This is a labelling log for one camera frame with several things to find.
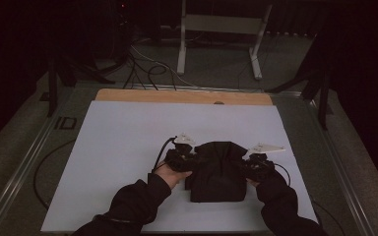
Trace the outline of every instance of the black jacket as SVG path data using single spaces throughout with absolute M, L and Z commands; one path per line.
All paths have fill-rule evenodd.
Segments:
M 265 206 L 266 225 L 278 236 L 326 236 L 314 221 L 297 215 L 297 196 L 284 178 L 276 173 L 257 187 L 257 197 Z M 109 212 L 97 216 L 73 236 L 140 235 L 144 224 L 153 222 L 158 207 L 171 194 L 168 185 L 156 174 L 149 174 L 146 184 L 138 180 L 123 187 L 112 200 Z

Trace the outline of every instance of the white plastic part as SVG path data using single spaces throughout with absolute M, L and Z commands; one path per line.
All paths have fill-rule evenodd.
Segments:
M 176 144 L 184 144 L 184 145 L 194 145 L 196 144 L 195 141 L 192 140 L 189 136 L 187 136 L 185 133 L 182 133 L 176 139 L 174 139 L 174 142 Z
M 248 149 L 247 154 L 251 154 L 251 153 L 261 154 L 261 153 L 269 153 L 269 152 L 276 152 L 276 151 L 285 151 L 285 149 L 284 147 L 257 144 L 256 146 Z

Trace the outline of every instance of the hand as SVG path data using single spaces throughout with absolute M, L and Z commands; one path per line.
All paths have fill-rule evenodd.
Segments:
M 170 168 L 170 166 L 168 166 L 166 163 L 164 163 L 164 161 L 162 161 L 158 165 L 155 174 L 161 177 L 161 179 L 163 179 L 167 183 L 170 189 L 173 189 L 179 183 L 180 180 L 191 175 L 192 171 L 175 172 Z
M 246 178 L 247 182 L 250 183 L 252 186 L 254 186 L 254 188 L 257 188 L 257 186 L 259 186 L 259 182 L 256 182 L 254 180 L 251 180 L 249 178 Z

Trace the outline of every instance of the white board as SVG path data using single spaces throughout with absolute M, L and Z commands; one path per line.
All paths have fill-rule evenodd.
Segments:
M 186 133 L 197 145 L 231 141 L 284 147 L 268 153 L 290 174 L 299 215 L 316 221 L 276 106 L 93 101 L 42 225 L 44 232 L 71 232 L 105 213 L 115 193 L 147 180 L 168 138 Z M 286 178 L 282 169 L 279 172 Z M 239 203 L 191 203 L 184 181 L 159 207 L 143 232 L 255 232 L 267 230 L 263 206 L 248 186 Z

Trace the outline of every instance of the folded black fabric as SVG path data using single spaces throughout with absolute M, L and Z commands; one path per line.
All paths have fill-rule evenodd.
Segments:
M 246 181 L 234 162 L 240 161 L 247 149 L 232 142 L 210 142 L 195 147 L 195 152 L 208 161 L 186 178 L 185 189 L 191 190 L 191 202 L 243 201 Z

